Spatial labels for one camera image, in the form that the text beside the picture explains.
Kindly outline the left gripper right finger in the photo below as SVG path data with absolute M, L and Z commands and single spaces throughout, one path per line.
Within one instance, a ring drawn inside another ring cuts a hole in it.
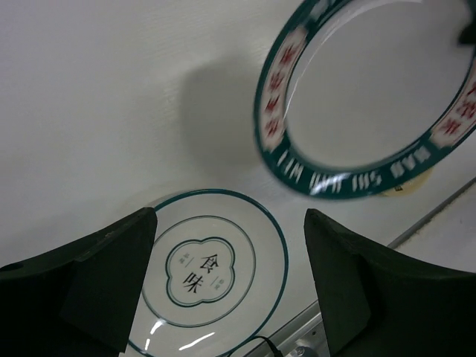
M 401 254 L 309 209 L 304 236 L 331 356 L 473 356 L 475 275 Z

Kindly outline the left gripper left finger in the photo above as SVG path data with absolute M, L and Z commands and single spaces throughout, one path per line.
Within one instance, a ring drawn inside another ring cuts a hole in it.
M 125 352 L 157 228 L 152 208 L 1 268 L 2 356 Z

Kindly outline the patterned white plate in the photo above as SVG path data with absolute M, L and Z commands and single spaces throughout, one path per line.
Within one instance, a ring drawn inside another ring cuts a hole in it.
M 140 356 L 229 356 L 258 335 L 286 287 L 277 220 L 232 190 L 155 206 L 157 228 L 128 347 Z

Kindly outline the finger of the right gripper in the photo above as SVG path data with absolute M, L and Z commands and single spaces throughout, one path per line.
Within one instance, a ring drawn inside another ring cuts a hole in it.
M 465 26 L 457 41 L 460 45 L 476 45 L 476 23 L 472 22 Z

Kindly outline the dark rimmed plate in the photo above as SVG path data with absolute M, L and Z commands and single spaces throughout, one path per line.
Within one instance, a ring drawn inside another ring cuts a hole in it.
M 303 1 L 264 62 L 258 150 L 319 199 L 414 180 L 475 130 L 473 1 Z

